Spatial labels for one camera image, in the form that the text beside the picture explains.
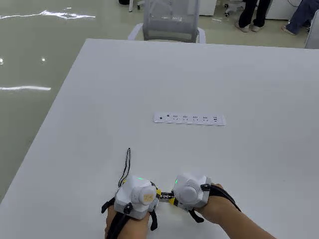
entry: black wrist strap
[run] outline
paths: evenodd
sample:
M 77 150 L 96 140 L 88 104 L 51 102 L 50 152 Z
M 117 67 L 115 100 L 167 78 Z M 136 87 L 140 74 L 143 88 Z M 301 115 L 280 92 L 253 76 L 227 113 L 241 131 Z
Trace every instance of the black wrist strap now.
M 222 188 L 216 186 L 216 185 L 210 185 L 210 184 L 203 184 L 200 186 L 203 191 L 209 191 L 209 196 L 217 196 L 217 197 L 223 197 L 228 199 L 234 206 L 235 208 L 241 212 L 239 207 L 236 205 L 235 200 Z M 188 210 L 189 214 L 191 217 L 197 222 L 197 223 L 202 223 L 204 221 L 203 218 L 199 217 L 196 213 L 195 210 Z
M 217 196 L 217 197 L 226 198 L 235 206 L 235 208 L 238 211 L 241 212 L 239 207 L 236 205 L 235 200 L 224 189 L 222 189 L 216 185 L 210 185 L 209 196 Z
M 188 212 L 191 215 L 191 217 L 195 220 L 195 222 L 197 223 L 204 222 L 204 218 L 201 218 L 198 215 L 196 215 L 194 208 L 192 210 L 188 210 Z
M 111 200 L 107 201 L 102 206 L 101 213 L 105 213 L 105 211 L 110 206 L 114 205 L 114 203 L 115 203 L 115 198 L 112 198 Z M 154 231 L 156 228 L 158 228 L 158 218 L 156 216 L 155 210 L 150 212 L 150 215 L 152 218 L 151 231 Z M 111 225 L 110 225 L 106 239 L 116 239 L 130 218 L 131 217 L 126 215 L 126 214 L 117 212 L 115 217 L 113 218 Z
M 116 239 L 118 238 L 120 232 L 122 231 L 125 224 L 129 221 L 131 217 L 117 212 L 115 217 L 113 218 L 113 221 L 111 223 L 111 226 L 108 231 L 108 235 L 106 239 Z
M 115 203 L 115 197 L 112 198 L 111 200 L 107 201 L 103 206 L 102 206 L 102 209 L 101 209 L 101 213 L 105 213 L 105 211 L 112 205 L 114 205 Z
M 158 228 L 158 218 L 154 210 L 150 212 L 150 216 L 152 218 L 151 231 L 154 231 Z

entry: white cabinet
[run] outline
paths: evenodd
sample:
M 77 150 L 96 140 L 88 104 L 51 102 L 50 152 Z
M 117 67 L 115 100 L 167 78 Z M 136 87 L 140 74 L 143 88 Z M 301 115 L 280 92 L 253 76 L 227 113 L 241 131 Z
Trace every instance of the white cabinet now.
M 213 16 L 217 0 L 200 0 L 199 15 Z
M 266 19 L 290 20 L 301 0 L 273 0 Z

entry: glossy floor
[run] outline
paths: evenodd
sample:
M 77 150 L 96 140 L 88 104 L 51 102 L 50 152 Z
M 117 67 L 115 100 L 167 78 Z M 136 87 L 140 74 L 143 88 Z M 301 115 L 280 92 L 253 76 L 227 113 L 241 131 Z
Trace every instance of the glossy floor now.
M 284 21 L 242 33 L 233 25 L 237 16 L 225 18 L 219 7 L 214 17 L 201 17 L 207 43 L 304 46 L 306 32 L 288 35 L 280 30 Z M 0 201 L 85 39 L 126 39 L 142 21 L 142 11 L 128 13 L 116 0 L 0 2 Z

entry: white sneaker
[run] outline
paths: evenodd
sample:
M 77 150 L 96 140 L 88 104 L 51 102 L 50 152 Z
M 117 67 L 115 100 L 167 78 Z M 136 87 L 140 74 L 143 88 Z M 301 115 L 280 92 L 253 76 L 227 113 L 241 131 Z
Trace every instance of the white sneaker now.
M 284 32 L 286 32 L 286 33 L 289 33 L 290 35 L 296 35 L 296 34 L 292 33 L 291 31 L 289 31 L 289 30 L 286 28 L 285 25 L 283 25 L 283 26 L 281 27 L 281 30 L 284 31 Z
M 247 25 L 245 27 L 240 27 L 238 21 L 235 22 L 235 27 L 237 27 L 242 32 L 248 32 L 249 31 L 249 25 Z
M 263 27 L 264 26 L 258 27 L 258 26 L 252 25 L 251 26 L 251 30 L 254 31 L 254 32 L 259 32 Z

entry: chair backrest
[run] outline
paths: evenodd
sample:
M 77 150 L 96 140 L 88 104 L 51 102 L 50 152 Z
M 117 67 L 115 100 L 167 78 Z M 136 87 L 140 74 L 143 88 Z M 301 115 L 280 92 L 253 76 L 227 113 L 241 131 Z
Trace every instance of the chair backrest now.
M 316 11 L 313 18 L 305 48 L 319 49 L 319 10 Z
M 199 0 L 146 0 L 144 40 L 196 42 Z

